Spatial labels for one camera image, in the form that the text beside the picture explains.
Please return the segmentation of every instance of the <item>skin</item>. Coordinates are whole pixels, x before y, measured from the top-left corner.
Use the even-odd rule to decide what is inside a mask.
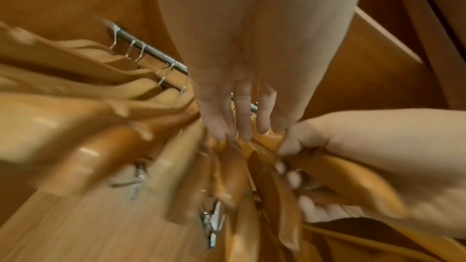
[[[348,30],[358,0],[158,0],[191,73],[199,110],[217,139],[297,122]],[[236,121],[231,111],[233,92]]]
[[[277,153],[287,156],[314,147],[377,168],[402,197],[410,217],[395,220],[356,206],[316,205],[301,196],[306,221],[371,217],[466,238],[466,112],[408,109],[332,113],[293,125]],[[287,179],[293,188],[303,185],[296,175]],[[310,182],[311,189],[319,186],[315,180]]]

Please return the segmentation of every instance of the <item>metal rod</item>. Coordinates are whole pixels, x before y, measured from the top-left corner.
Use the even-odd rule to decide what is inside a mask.
[[[118,38],[123,40],[126,43],[132,44],[133,47],[136,47],[137,49],[143,50],[144,52],[162,62],[167,64],[168,66],[172,66],[174,69],[176,69],[179,72],[182,72],[185,75],[189,75],[188,68],[183,65],[182,63],[176,61],[174,58],[172,58],[169,55],[166,55],[165,53],[161,52],[160,50],[152,47],[151,45],[145,43],[144,41],[137,39],[133,35],[129,34],[123,27],[118,26],[112,21],[106,21],[106,25],[109,29],[109,34],[112,37]],[[251,111],[253,113],[257,112],[257,105],[252,103],[251,104]]]

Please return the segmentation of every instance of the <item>wooden wardrobe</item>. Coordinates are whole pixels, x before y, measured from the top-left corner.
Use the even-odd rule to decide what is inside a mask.
[[[0,2],[2,22],[48,40],[87,39],[111,46],[113,37],[102,23],[108,19],[183,61],[156,0]],[[360,0],[304,118],[341,110],[466,110],[466,39],[461,17],[466,19],[466,0]],[[119,41],[114,50],[124,55],[128,46]],[[133,168],[128,166],[114,181],[129,181],[132,176]],[[102,185],[84,196],[63,198],[36,191],[26,178],[0,165],[2,262],[225,261],[224,231],[217,245],[207,250],[199,221],[186,226],[167,222],[160,214],[159,200],[145,190],[132,200],[128,188]],[[445,256],[442,249],[427,250],[425,240],[418,242],[369,219],[317,224],[304,236],[308,241],[304,248],[312,252],[317,247],[322,261],[345,261],[355,247],[366,247],[359,261],[396,261],[401,252],[404,256],[397,261],[452,262],[466,257],[459,244]],[[275,247],[275,241],[267,238],[261,238],[262,243]],[[269,255],[270,260],[262,253],[262,261],[279,256],[273,250]]]

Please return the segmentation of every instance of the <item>hand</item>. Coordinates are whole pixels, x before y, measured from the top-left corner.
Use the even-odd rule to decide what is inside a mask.
[[[200,114],[217,139],[280,132],[302,116],[340,46],[358,0],[158,0],[192,77]],[[236,122],[231,108],[233,92]]]
[[[409,211],[405,219],[376,215],[364,208],[316,205],[300,196],[304,219],[326,222],[372,217],[437,235],[466,237],[466,112],[410,109],[338,112],[295,124],[277,153],[298,153],[303,147],[327,151],[375,167],[397,190]],[[287,175],[293,188],[306,182]]]

